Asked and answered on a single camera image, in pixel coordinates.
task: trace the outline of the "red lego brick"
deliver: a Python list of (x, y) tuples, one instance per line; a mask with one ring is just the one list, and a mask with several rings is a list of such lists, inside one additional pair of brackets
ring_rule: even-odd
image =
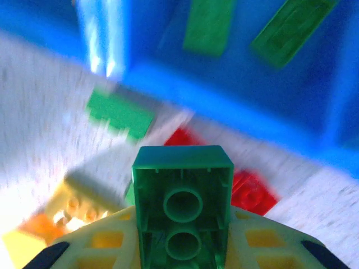
[(164, 146), (196, 146), (196, 145), (206, 145), (206, 143), (185, 127), (179, 127), (164, 144)]
[(267, 190), (258, 173), (241, 171), (234, 174), (232, 206), (264, 216), (277, 203), (277, 196)]

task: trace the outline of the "white floor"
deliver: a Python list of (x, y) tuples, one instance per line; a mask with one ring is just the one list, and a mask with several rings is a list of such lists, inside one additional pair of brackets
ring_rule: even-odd
[(182, 123), (223, 146), (239, 168), (260, 170), (283, 197), (267, 217), (322, 240), (359, 268), (359, 187), (350, 177), (256, 141), (188, 110), (138, 96), (80, 66), (0, 33), (0, 233), (42, 206), (68, 171), (121, 197), (140, 145), (88, 122), (95, 85), (126, 94), (155, 111), (141, 145), (161, 145)]

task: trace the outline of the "green lego brick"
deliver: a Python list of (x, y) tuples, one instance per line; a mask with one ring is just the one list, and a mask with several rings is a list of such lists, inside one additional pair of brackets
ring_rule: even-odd
[(128, 102), (115, 94), (106, 94), (95, 89), (87, 104), (90, 118), (108, 121), (109, 128), (115, 131), (128, 129), (134, 140), (143, 138), (153, 120), (153, 113)]
[(224, 52), (235, 0), (192, 0), (183, 48), (219, 57)]
[(125, 195), (125, 201), (127, 202), (127, 204), (129, 206), (135, 205), (135, 193), (134, 193), (134, 183), (133, 182), (130, 183), (130, 186), (127, 190), (127, 193)]
[(132, 174), (141, 268), (224, 268), (233, 169), (220, 146), (140, 149)]
[(336, 0), (288, 0), (252, 47), (276, 68), (284, 67), (336, 4)]

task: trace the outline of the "yellow lego brick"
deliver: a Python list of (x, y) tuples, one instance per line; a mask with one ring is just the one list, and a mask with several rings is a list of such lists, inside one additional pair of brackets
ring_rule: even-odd
[(122, 209), (101, 197), (73, 177), (67, 177), (56, 190), (44, 212), (58, 226), (70, 231)]
[(22, 269), (47, 245), (44, 239), (14, 230), (2, 237), (15, 269)]
[[(312, 236), (232, 207), (225, 269), (325, 269), (301, 245), (302, 240), (323, 245)], [(70, 246), (51, 269), (140, 269), (134, 206), (54, 244), (64, 241)]]

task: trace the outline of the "white surface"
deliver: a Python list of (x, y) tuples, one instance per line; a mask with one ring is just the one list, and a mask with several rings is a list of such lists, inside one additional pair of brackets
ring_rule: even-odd
[[(84, 112), (96, 84), (115, 85), (2, 34), (0, 40), (0, 232), (45, 203), (74, 168), (121, 196), (138, 145), (89, 124)], [(192, 116), (152, 105), (159, 117), (143, 144), (161, 145)], [(318, 237), (352, 269), (359, 268), (359, 191), (350, 178), (214, 123), (195, 119), (191, 126), (222, 145), (240, 168), (264, 173), (283, 196), (269, 218)]]

